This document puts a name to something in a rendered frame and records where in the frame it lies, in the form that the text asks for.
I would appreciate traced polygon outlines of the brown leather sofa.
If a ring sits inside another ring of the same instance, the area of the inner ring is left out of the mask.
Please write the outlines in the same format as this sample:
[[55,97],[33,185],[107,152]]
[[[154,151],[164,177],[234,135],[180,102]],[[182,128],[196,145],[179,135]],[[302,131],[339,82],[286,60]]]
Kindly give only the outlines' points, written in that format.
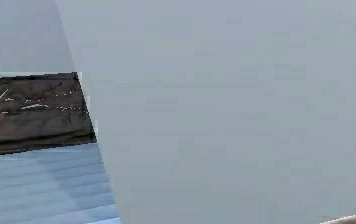
[[96,141],[76,72],[0,77],[0,155]]

